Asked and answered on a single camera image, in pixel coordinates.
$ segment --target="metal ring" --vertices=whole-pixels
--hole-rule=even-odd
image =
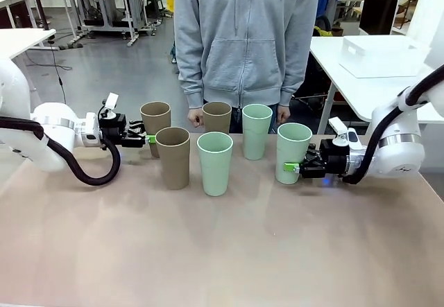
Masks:
[[[415,134],[397,134],[379,140],[379,147],[391,146],[398,143],[421,143],[421,136]]]
[[[53,116],[36,116],[33,118],[33,121],[38,122],[41,125],[58,125],[60,127],[66,127],[72,130],[74,130],[74,126],[76,125],[74,121],[64,118],[56,118]]]

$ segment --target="gray floor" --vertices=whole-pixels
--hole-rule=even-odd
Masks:
[[[51,27],[58,30],[57,38],[66,36],[69,24],[61,9],[49,9]],[[344,24],[346,34],[356,34],[356,24]],[[57,40],[55,45],[67,43],[71,37]],[[127,114],[129,119],[139,119],[139,107],[146,102],[162,100],[170,103],[172,124],[195,129],[187,120],[187,101],[180,88],[175,67],[169,62],[169,51],[173,42],[173,20],[165,19],[157,28],[155,37],[144,36],[127,47],[120,35],[99,35],[95,39],[80,41],[84,47],[56,51],[58,64],[71,66],[71,71],[60,71],[67,104],[79,115],[96,112],[101,101],[110,92],[120,95],[117,112]],[[28,56],[39,64],[53,63],[49,51],[28,51]],[[62,101],[56,70],[52,67],[28,68],[42,101]],[[301,117],[299,111],[292,120]],[[428,125],[423,132],[427,158],[422,173],[441,197],[444,196],[444,152],[441,150],[441,135],[444,126]]]

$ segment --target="sleeve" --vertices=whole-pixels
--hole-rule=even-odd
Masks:
[[[288,106],[291,96],[304,82],[318,0],[297,0],[285,30],[285,78],[280,91],[281,106]]]
[[[189,108],[203,106],[202,60],[199,0],[174,1],[174,33],[179,81],[187,96]]]

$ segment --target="zipper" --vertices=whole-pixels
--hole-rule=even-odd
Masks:
[[[245,57],[244,57],[244,68],[242,69],[241,80],[239,81],[239,106],[237,107],[237,122],[241,120],[241,107],[242,107],[242,88],[244,84],[244,73],[247,64],[247,54],[248,54],[248,40],[250,38],[250,16],[251,16],[251,4],[253,0],[250,0],[250,5],[248,6],[248,21],[247,21],[247,44],[245,46]]]

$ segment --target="brown cup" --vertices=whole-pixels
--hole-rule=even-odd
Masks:
[[[168,127],[155,135],[162,163],[162,179],[168,189],[189,184],[189,133],[183,128]]]
[[[203,106],[203,125],[205,132],[230,132],[231,106],[213,102]]]
[[[156,135],[159,130],[171,126],[171,108],[167,103],[153,101],[140,107],[140,114],[144,122],[147,135]],[[155,144],[150,144],[153,157],[159,158]]]

